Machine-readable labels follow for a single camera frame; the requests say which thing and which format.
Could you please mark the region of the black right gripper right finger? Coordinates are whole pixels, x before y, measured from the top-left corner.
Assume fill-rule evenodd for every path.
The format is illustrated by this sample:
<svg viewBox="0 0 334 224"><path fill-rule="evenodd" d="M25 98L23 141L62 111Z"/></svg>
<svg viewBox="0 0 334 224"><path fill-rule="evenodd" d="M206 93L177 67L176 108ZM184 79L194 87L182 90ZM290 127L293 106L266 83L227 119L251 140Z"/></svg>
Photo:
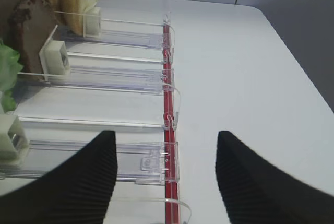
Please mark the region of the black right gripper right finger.
<svg viewBox="0 0 334 224"><path fill-rule="evenodd" d="M216 179L230 223L333 223L333 196L278 169L233 133L217 138Z"/></svg>

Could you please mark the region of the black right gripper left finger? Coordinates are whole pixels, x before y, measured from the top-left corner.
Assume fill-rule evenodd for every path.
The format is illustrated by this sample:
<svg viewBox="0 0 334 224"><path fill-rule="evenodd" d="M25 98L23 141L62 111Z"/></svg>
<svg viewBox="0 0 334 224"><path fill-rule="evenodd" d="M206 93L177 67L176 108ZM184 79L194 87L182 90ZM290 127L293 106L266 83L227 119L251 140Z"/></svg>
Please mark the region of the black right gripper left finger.
<svg viewBox="0 0 334 224"><path fill-rule="evenodd" d="M115 188L114 131L102 131L61 165L1 196L1 223L103 223Z"/></svg>

